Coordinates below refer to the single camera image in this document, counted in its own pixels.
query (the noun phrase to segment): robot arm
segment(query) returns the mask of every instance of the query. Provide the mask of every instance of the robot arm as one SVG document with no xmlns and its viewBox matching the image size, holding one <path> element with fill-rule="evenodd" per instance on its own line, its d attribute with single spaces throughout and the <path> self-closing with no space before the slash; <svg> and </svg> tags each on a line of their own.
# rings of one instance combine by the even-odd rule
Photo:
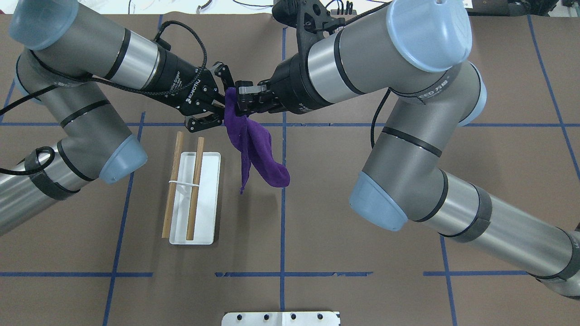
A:
<svg viewBox="0 0 580 326">
<path fill-rule="evenodd" d="M 162 28 L 171 23 L 180 24 L 166 22 Z M 171 53 L 159 35 L 149 41 L 76 0 L 19 2 L 10 36 L 26 47 L 16 64 L 15 84 L 23 94 L 58 86 L 36 100 L 67 137 L 52 146 L 53 156 L 35 150 L 12 169 L 30 171 L 52 159 L 44 170 L 28 176 L 0 174 L 0 235 L 87 183 L 97 178 L 114 183 L 147 161 L 137 138 L 90 76 L 176 108 L 186 116 L 190 132 L 222 124 L 224 100 L 213 74 L 233 86 L 227 66 L 216 63 L 210 71 L 204 59 L 202 67 L 194 67 Z"/>
<path fill-rule="evenodd" d="M 277 3 L 273 14 L 280 22 L 292 21 L 280 12 L 296 15 L 299 53 L 261 82 L 277 99 L 261 101 L 268 99 L 262 91 L 240 110 L 263 112 L 274 102 L 271 112 L 303 114 L 390 87 L 399 100 L 359 175 L 351 207 L 389 230 L 408 219 L 423 223 L 580 300 L 580 232 L 548 225 L 437 168 L 455 128 L 475 119 L 487 97 L 480 73 L 465 61 L 472 39 L 461 3 L 395 0 L 309 46 L 300 44 L 306 27 L 320 31 L 329 24 L 313 16 L 321 4 L 301 2 L 292 11 L 289 3 Z M 310 21 L 305 28 L 301 17 Z"/>
</svg>

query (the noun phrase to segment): robotiq logo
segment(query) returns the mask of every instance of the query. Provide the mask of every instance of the robotiq logo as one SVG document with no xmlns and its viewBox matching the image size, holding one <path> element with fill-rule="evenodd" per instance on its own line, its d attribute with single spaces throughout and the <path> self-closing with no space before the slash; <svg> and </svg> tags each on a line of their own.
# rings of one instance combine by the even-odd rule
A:
<svg viewBox="0 0 580 326">
<path fill-rule="evenodd" d="M 195 94 L 195 91 L 197 90 L 197 87 L 200 85 L 201 79 L 198 79 L 195 81 L 195 83 L 193 83 L 193 88 L 191 89 L 191 92 L 189 92 L 189 96 L 185 99 L 185 102 L 191 104 L 191 98 L 193 97 L 193 94 Z"/>
</svg>

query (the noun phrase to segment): light blue joint cap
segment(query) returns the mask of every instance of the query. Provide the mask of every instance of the light blue joint cap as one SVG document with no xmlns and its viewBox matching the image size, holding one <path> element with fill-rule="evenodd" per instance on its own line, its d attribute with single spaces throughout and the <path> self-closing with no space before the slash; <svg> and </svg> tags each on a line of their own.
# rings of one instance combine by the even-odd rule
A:
<svg viewBox="0 0 580 326">
<path fill-rule="evenodd" d="M 46 49 L 68 31 L 78 7 L 77 0 L 20 0 L 8 33 L 31 50 Z"/>
<path fill-rule="evenodd" d="M 358 174 L 349 204 L 357 214 L 387 230 L 399 231 L 408 220 L 399 205 L 364 172 Z"/>
<path fill-rule="evenodd" d="M 477 100 L 477 103 L 475 104 L 475 108 L 473 108 L 473 111 L 467 117 L 465 117 L 465 119 L 459 122 L 459 126 L 465 126 L 466 124 L 472 122 L 475 118 L 479 117 L 479 115 L 483 112 L 485 103 L 487 102 L 487 88 L 485 87 L 483 78 L 481 77 L 481 74 L 477 69 L 477 67 L 473 63 L 471 63 L 471 65 L 477 72 L 477 75 L 479 76 L 479 99 Z"/>
<path fill-rule="evenodd" d="M 137 137 L 131 134 L 105 163 L 99 178 L 108 184 L 113 184 L 139 169 L 146 162 L 147 153 Z"/>
<path fill-rule="evenodd" d="M 429 73 L 445 71 L 471 52 L 471 25 L 460 0 L 395 0 L 387 29 L 401 55 Z"/>
</svg>

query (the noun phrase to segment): cable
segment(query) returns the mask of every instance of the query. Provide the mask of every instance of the cable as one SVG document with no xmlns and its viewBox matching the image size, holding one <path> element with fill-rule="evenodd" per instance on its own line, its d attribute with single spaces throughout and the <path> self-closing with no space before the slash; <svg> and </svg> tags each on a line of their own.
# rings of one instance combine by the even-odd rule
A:
<svg viewBox="0 0 580 326">
<path fill-rule="evenodd" d="M 193 36 L 195 37 L 195 39 L 199 43 L 199 45 L 201 47 L 201 50 L 202 50 L 202 52 L 204 54 L 204 61 L 201 64 L 201 66 L 199 67 L 198 72 L 195 75 L 195 77 L 189 83 L 187 83 L 185 86 L 183 86 L 181 88 L 174 89 L 174 90 L 166 90 L 164 92 L 144 92 L 144 91 L 142 91 L 140 89 L 126 87 L 126 86 L 119 85 L 119 84 L 116 84 L 116 83 L 113 83 L 113 82 L 110 82 L 108 80 L 101 79 L 101 78 L 94 78 L 94 77 L 76 78 L 76 77 L 71 77 L 71 76 L 65 75 L 65 74 L 61 73 L 60 71 L 57 71 L 57 70 L 55 70 L 55 69 L 47 66 L 44 62 L 42 62 L 36 56 L 36 54 L 34 53 L 34 51 L 31 51 L 31 53 L 38 60 L 38 63 L 40 63 L 40 65 L 44 69 L 47 69 L 49 72 L 51 72 L 53 74 L 56 74 L 56 75 L 61 76 L 61 77 L 64 77 L 64 78 L 68 78 L 68 79 L 73 80 L 73 81 L 76 81 L 76 82 L 90 82 L 90 81 L 92 81 L 92 82 L 99 82 L 101 84 L 105 84 L 105 85 L 108 85 L 108 86 L 112 86 L 112 87 L 118 88 L 120 90 L 124 90 L 126 92 L 137 93 L 137 94 L 142 94 L 142 95 L 149 95 L 149 96 L 163 96 L 163 95 L 175 94 L 175 93 L 179 93 L 182 90 L 185 90 L 185 89 L 191 87 L 194 84 L 194 82 L 200 77 L 201 73 L 203 72 L 203 70 L 205 69 L 205 66 L 207 64 L 208 54 L 207 54 L 207 51 L 205 49 L 204 43 L 201 41 L 201 38 L 199 37 L 199 35 L 197 35 L 197 33 L 191 27 L 189 27 L 189 26 L 187 26 L 187 25 L 185 25 L 185 24 L 183 24 L 183 23 L 181 23 L 179 21 L 168 20 L 168 21 L 164 22 L 163 24 L 161 24 L 161 27 L 159 28 L 159 31 L 157 32 L 157 35 L 153 39 L 154 42 L 159 41 L 159 38 L 161 37 L 161 35 L 163 34 L 163 32 L 165 31 L 165 29 L 169 25 L 178 25 L 178 26 L 181 26 L 181 27 L 187 29 L 191 34 L 193 34 Z M 33 92 L 33 93 L 30 93 L 29 95 L 27 95 L 25 97 L 22 97 L 21 99 L 18 99 L 18 100 L 14 101 L 11 104 L 8 104 L 6 107 L 4 107 L 4 108 L 2 108 L 0 110 L 0 116 L 6 114 L 8 111 L 10 111 L 13 108 L 21 105 L 22 103 L 24 103 L 24 102 L 26 102 L 28 100 L 31 100 L 31 99 L 33 99 L 33 98 L 35 98 L 37 96 L 43 95 L 43 94 L 45 94 L 47 92 L 50 92 L 51 90 L 53 90 L 55 88 L 57 88 L 56 85 L 51 85 L 51 86 L 45 87 L 45 88 L 43 88 L 41 90 L 38 90 L 38 91 Z M 32 174 L 35 174 L 35 173 L 38 173 L 38 172 L 44 170 L 54 160 L 54 158 L 55 158 L 55 151 L 51 147 L 40 147 L 40 148 L 37 148 L 36 151 L 37 151 L 37 157 L 42 152 L 48 152 L 49 155 L 50 155 L 49 158 L 48 158 L 48 160 L 44 164 L 42 164 L 39 168 L 33 169 L 33 170 L 29 170 L 29 171 L 13 171 L 13 170 L 8 170 L 8 169 L 2 169 L 2 168 L 0 168 L 0 173 L 8 174 L 8 175 L 32 175 Z"/>
<path fill-rule="evenodd" d="M 55 89 L 57 87 L 58 86 L 56 86 L 56 85 L 48 86 L 48 87 L 43 88 L 41 90 L 38 90 L 38 91 L 36 91 L 36 92 L 34 92 L 32 94 L 28 94 L 27 96 L 22 97 L 21 99 L 18 99 L 16 101 L 12 102 L 11 104 L 8 104 L 6 107 L 4 107 L 3 109 L 0 110 L 0 116 L 6 114 L 8 111 L 10 111 L 13 108 L 21 105 L 22 103 L 24 103 L 24 102 L 26 102 L 28 100 L 31 100 L 31 99 L 33 99 L 35 97 L 38 97 L 38 96 L 40 96 L 40 95 L 42 95 L 44 93 L 48 93 L 48 92 L 50 92 L 51 90 L 53 90 L 53 89 Z"/>
<path fill-rule="evenodd" d="M 354 23 L 355 21 L 357 21 L 357 20 L 359 20 L 359 19 L 363 18 L 364 16 L 368 16 L 368 15 L 370 15 L 371 13 L 375 13 L 375 12 L 377 12 L 377 11 L 379 11 L 379 10 L 383 9 L 384 7 L 386 7 L 386 6 L 390 5 L 390 4 L 391 4 L 390 2 L 388 2 L 388 3 L 383 3 L 382 5 L 380 5 L 380 6 L 376 7 L 376 8 L 373 8 L 373 9 L 371 9 L 371 10 L 369 10 L 369 11 L 366 11 L 366 12 L 364 12 L 364 13 L 362 13 L 362 14 L 358 15 L 358 16 L 355 16 L 354 18 L 352 18 L 352 19 L 350 19 L 349 21 L 347 21 L 347 22 L 346 22 L 346 25 L 348 25 L 348 24 L 351 24 L 351 23 Z"/>
<path fill-rule="evenodd" d="M 6 175 L 33 175 L 35 173 L 38 172 L 42 172 L 44 169 L 46 169 L 46 167 L 48 167 L 50 165 L 50 163 L 52 163 L 52 161 L 55 160 L 55 150 L 52 149 L 52 147 L 48 147 L 48 146 L 43 146 L 43 147 L 39 147 L 36 150 L 36 155 L 37 155 L 37 160 L 38 160 L 38 156 L 40 155 L 40 153 L 48 153 L 48 160 L 46 160 L 46 162 L 44 162 L 41 166 L 37 167 L 36 169 L 32 169 L 32 170 L 25 170 L 25 171 L 14 171 L 14 170 L 8 170 L 8 169 L 2 169 L 0 168 L 0 173 L 6 174 Z"/>
<path fill-rule="evenodd" d="M 170 95 L 170 94 L 176 94 L 181 92 L 182 90 L 188 89 L 190 88 L 194 82 L 199 79 L 201 73 L 203 72 L 203 70 L 205 69 L 205 66 L 207 64 L 208 61 L 208 53 L 205 50 L 205 45 L 204 43 L 201 41 L 201 38 L 199 37 L 199 35 L 197 35 L 197 33 L 189 26 L 179 22 L 179 21 L 175 21 L 175 20 L 168 20 L 166 22 L 164 22 L 163 24 L 161 24 L 161 27 L 159 28 L 159 31 L 157 32 L 157 35 L 155 36 L 155 38 L 153 38 L 153 42 L 157 42 L 159 41 L 159 38 L 161 37 L 161 35 L 163 34 L 163 32 L 165 31 L 165 29 L 167 28 L 167 26 L 170 25 L 178 25 L 181 26 L 185 29 L 187 29 L 187 31 L 189 31 L 191 34 L 193 34 L 193 36 L 195 37 L 195 39 L 197 40 L 197 42 L 199 43 L 201 50 L 204 54 L 204 61 L 201 64 L 200 68 L 198 69 L 197 74 L 195 75 L 195 77 L 187 84 L 185 84 L 185 86 L 182 86 L 180 88 L 174 89 L 174 90 L 166 90 L 163 92 L 146 92 L 140 89 L 135 89 L 135 88 L 130 88 L 127 86 L 123 86 L 123 85 L 119 85 L 113 82 L 110 82 L 106 79 L 102 79 L 102 78 L 95 78 L 95 77 L 84 77 L 84 78 L 77 78 L 77 77 L 72 77 L 66 74 L 61 73 L 60 71 L 57 71 L 49 66 L 47 66 L 44 62 L 42 62 L 42 60 L 40 60 L 39 57 L 36 56 L 36 54 L 34 53 L 34 51 L 31 51 L 32 55 L 38 60 L 38 63 L 46 70 L 48 70 L 49 72 L 64 77 L 64 78 L 68 78 L 70 80 L 76 81 L 76 82 L 98 82 L 107 86 L 111 86 L 114 88 L 118 88 L 120 90 L 124 90 L 126 92 L 129 93 L 135 93 L 135 94 L 141 94 L 141 95 L 146 95 L 146 96 L 163 96 L 163 95 Z"/>
<path fill-rule="evenodd" d="M 327 5 L 324 6 L 324 8 L 328 8 L 328 6 L 331 5 L 331 3 L 335 2 L 335 1 L 338 1 L 338 0 L 331 0 L 330 2 L 327 3 Z"/>
<path fill-rule="evenodd" d="M 371 148 L 375 147 L 375 125 L 376 125 L 376 119 L 379 117 L 379 113 L 382 110 L 383 106 L 385 105 L 385 102 L 387 102 L 387 99 L 389 98 L 389 95 L 391 95 L 391 89 L 390 88 L 387 90 L 387 92 L 383 96 L 383 99 L 380 100 L 379 107 L 376 108 L 375 116 L 372 117 L 372 123 L 371 123 Z"/>
<path fill-rule="evenodd" d="M 240 4 L 240 5 L 244 5 L 244 6 L 250 6 L 250 7 L 261 7 L 261 8 L 268 8 L 268 7 L 273 7 L 274 5 L 251 5 L 250 3 L 243 3 L 237 0 L 232 0 L 233 2 Z"/>
</svg>

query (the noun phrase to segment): black band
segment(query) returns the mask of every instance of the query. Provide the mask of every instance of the black band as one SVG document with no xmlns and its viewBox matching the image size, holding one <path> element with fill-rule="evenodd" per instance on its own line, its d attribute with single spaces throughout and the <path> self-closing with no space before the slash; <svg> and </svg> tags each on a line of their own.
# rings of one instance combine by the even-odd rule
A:
<svg viewBox="0 0 580 326">
<path fill-rule="evenodd" d="M 24 159 L 24 169 L 32 170 L 40 167 L 41 164 L 38 162 L 38 154 L 40 153 L 35 150 Z M 29 175 L 28 177 L 38 190 L 55 200 L 65 200 L 79 192 L 79 190 L 70 191 L 60 184 L 53 182 L 44 170 Z"/>
<path fill-rule="evenodd" d="M 94 110 L 98 107 L 101 107 L 103 105 L 107 105 L 107 104 L 111 104 L 111 102 L 109 102 L 108 100 L 102 100 L 102 101 L 98 101 L 98 102 L 95 102 L 93 104 L 87 105 L 84 108 L 81 108 L 81 109 L 77 110 L 75 113 L 69 115 L 64 120 L 60 121 L 60 126 L 62 128 L 64 128 L 66 125 L 71 123 L 76 118 L 82 116 L 83 114 L 87 114 L 87 113 L 91 112 L 92 110 Z"/>
<path fill-rule="evenodd" d="M 557 274 L 554 274 L 551 276 L 537 276 L 537 275 L 530 274 L 531 276 L 535 277 L 540 282 L 543 282 L 543 283 L 566 282 L 567 279 L 578 274 L 578 272 L 580 271 L 580 244 L 578 243 L 578 240 L 576 240 L 576 238 L 574 238 L 572 235 L 570 235 L 570 233 L 568 233 L 562 229 L 560 229 L 560 230 L 562 232 L 564 232 L 568 236 L 568 238 L 570 239 L 570 243 L 572 244 L 572 257 L 570 257 L 570 261 L 568 262 L 568 265 L 566 267 L 564 267 L 564 269 Z"/>
<path fill-rule="evenodd" d="M 336 68 L 338 68 L 338 73 L 340 77 L 342 77 L 342 81 L 345 82 L 345 85 L 353 92 L 358 95 L 363 95 L 365 93 L 358 90 L 354 87 L 353 83 L 350 81 L 349 77 L 346 75 L 345 68 L 342 66 L 342 59 L 340 58 L 340 36 L 342 35 L 342 31 L 340 30 L 334 39 L 334 61 L 336 63 Z"/>
<path fill-rule="evenodd" d="M 393 93 L 397 94 L 401 100 L 411 103 L 411 104 L 425 104 L 427 99 L 435 97 L 447 89 L 451 83 L 457 78 L 459 75 L 459 71 L 461 70 L 461 65 L 456 64 L 455 66 L 449 68 L 441 78 L 435 84 L 427 87 L 424 90 L 420 90 L 419 92 L 415 93 L 400 93 L 393 89 Z"/>
<path fill-rule="evenodd" d="M 414 222 L 425 222 L 427 220 L 429 220 L 430 218 L 434 217 L 435 214 L 437 214 L 437 212 L 439 211 L 439 209 L 441 209 L 441 206 L 443 206 L 443 203 L 445 202 L 445 199 L 447 199 L 447 193 L 449 192 L 449 179 L 447 178 L 447 173 L 445 173 L 445 171 L 443 170 L 439 170 L 441 171 L 441 173 L 443 173 L 443 192 L 441 193 L 441 197 L 439 198 L 439 202 L 437 202 L 437 205 L 435 206 L 435 208 L 433 208 L 433 210 L 424 218 L 420 219 L 420 220 L 416 220 Z"/>
<path fill-rule="evenodd" d="M 479 207 L 477 207 L 477 213 L 472 223 L 460 233 L 454 236 L 446 236 L 442 234 L 445 238 L 451 238 L 459 243 L 471 242 L 479 236 L 481 236 L 491 224 L 491 212 L 493 206 L 491 204 L 491 197 L 487 191 L 475 186 L 473 187 L 477 190 L 477 195 L 479 196 Z"/>
<path fill-rule="evenodd" d="M 570 298 L 570 299 L 574 299 L 574 300 L 578 300 L 578 301 L 580 301 L 580 295 L 577 295 L 577 296 L 568 296 L 568 295 L 563 295 L 563 296 L 565 296 L 566 298 Z"/>
<path fill-rule="evenodd" d="M 406 141 L 410 142 L 411 144 L 417 145 L 417 146 L 427 150 L 431 154 L 435 155 L 436 157 L 441 157 L 441 155 L 443 153 L 439 148 L 429 144 L 428 142 L 420 140 L 419 138 L 417 138 L 415 136 L 411 136 L 408 133 L 404 133 L 402 131 L 399 131 L 399 130 L 396 130 L 393 128 L 389 128 L 387 126 L 385 126 L 383 128 L 383 132 L 386 133 L 387 135 L 392 135 L 392 136 L 395 136 L 397 138 L 406 140 Z"/>
<path fill-rule="evenodd" d="M 71 169 L 71 171 L 76 174 L 79 178 L 83 179 L 84 181 L 95 181 L 93 178 L 89 178 L 86 175 L 84 175 L 81 171 L 79 171 L 74 165 L 73 163 L 68 159 L 68 156 L 64 153 L 63 150 L 63 145 L 61 144 L 62 140 L 59 140 L 58 143 L 56 143 L 56 149 L 59 151 L 60 157 L 63 159 L 64 163 L 68 166 L 69 169 Z"/>
<path fill-rule="evenodd" d="M 123 37 L 123 43 L 121 44 L 121 48 L 119 49 L 119 54 L 117 54 L 117 58 L 115 59 L 115 63 L 111 67 L 111 70 L 103 77 L 104 79 L 111 79 L 119 70 L 121 63 L 123 63 L 123 59 L 125 58 L 125 54 L 127 54 L 127 49 L 129 48 L 129 41 L 131 40 L 131 31 L 125 29 L 125 36 Z"/>
</svg>

